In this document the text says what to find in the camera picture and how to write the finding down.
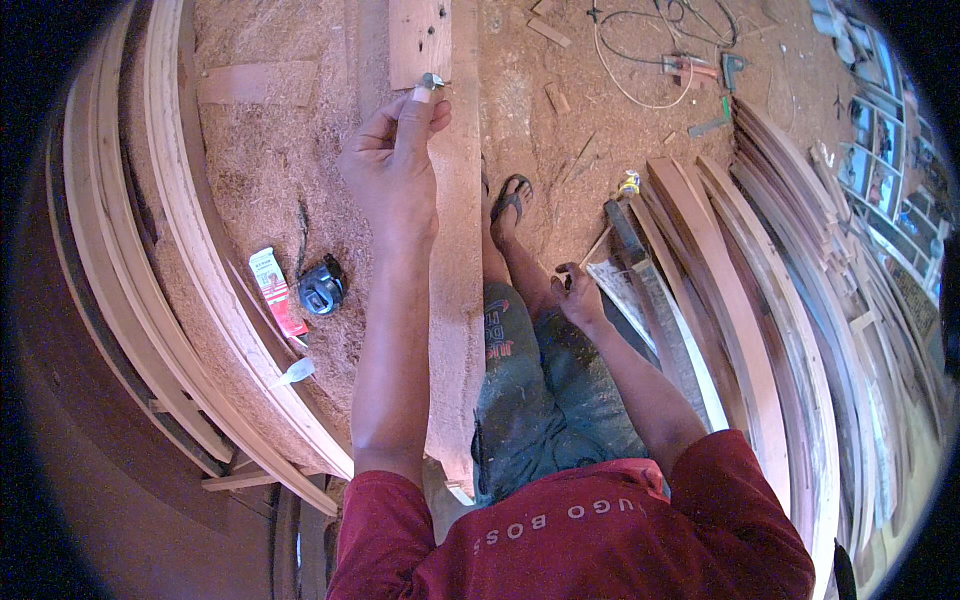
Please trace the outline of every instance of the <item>shorts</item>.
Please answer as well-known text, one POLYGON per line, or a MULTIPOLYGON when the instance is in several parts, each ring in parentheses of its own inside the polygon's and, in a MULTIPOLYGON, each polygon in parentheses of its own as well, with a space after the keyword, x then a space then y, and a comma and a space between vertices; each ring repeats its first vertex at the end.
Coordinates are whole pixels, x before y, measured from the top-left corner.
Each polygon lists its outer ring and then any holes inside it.
POLYGON ((487 283, 484 326, 470 449, 478 506, 560 470, 649 457, 597 349, 562 313, 532 324, 513 287, 487 283))

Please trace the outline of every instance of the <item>person's left hand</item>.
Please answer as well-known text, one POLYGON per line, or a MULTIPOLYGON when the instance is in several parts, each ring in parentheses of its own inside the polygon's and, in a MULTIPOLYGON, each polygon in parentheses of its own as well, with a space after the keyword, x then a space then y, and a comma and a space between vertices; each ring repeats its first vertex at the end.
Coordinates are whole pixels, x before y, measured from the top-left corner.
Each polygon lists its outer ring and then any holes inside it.
POLYGON ((348 140, 337 167, 373 231, 380 256, 429 253, 437 236, 437 180, 427 140, 450 124, 443 91, 417 87, 381 107, 348 140))
POLYGON ((592 338, 598 327, 610 323, 603 312, 600 288, 593 277, 587 275, 575 262, 560 265, 557 273, 570 275, 570 289, 567 291, 559 277, 550 277, 550 290, 554 300, 566 318, 580 327, 587 337, 592 338))

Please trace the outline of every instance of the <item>maroon shirt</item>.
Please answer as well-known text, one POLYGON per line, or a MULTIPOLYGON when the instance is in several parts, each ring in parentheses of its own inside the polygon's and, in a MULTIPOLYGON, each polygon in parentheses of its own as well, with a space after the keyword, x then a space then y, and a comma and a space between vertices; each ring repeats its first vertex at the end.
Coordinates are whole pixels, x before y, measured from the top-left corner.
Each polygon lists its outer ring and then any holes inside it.
POLYGON ((423 493, 386 471, 347 488, 327 598, 809 598, 813 562, 739 431, 554 473, 461 516, 436 545, 423 493))

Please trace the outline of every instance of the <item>shirt sleeve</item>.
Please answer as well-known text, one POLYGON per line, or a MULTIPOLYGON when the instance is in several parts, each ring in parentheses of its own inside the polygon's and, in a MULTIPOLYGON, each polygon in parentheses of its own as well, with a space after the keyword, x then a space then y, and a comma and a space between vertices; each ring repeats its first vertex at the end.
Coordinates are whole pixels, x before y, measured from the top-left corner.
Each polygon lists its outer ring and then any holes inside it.
POLYGON ((670 503, 703 526, 723 555, 718 560, 767 582, 768 593, 774 592, 767 597, 813 593, 813 561, 742 432, 718 431, 693 444, 677 460, 669 483, 670 503))
POLYGON ((406 597, 414 569, 436 547, 420 488, 388 471, 360 473, 344 495, 337 569, 326 597, 406 597))

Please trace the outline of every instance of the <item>red and white box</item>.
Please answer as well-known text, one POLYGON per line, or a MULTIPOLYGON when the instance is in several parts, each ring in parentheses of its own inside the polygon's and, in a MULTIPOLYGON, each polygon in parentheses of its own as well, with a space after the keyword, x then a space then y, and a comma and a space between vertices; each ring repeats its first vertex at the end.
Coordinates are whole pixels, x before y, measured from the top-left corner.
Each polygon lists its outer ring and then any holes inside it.
POLYGON ((276 324, 280 326, 283 335, 292 338, 306 333, 306 323, 303 319, 296 321, 287 313, 290 288, 287 287, 287 280, 283 278, 280 266, 276 264, 274 249, 265 248, 251 256, 250 268, 253 276, 256 277, 257 285, 260 286, 260 293, 270 306, 270 312, 274 314, 276 324))

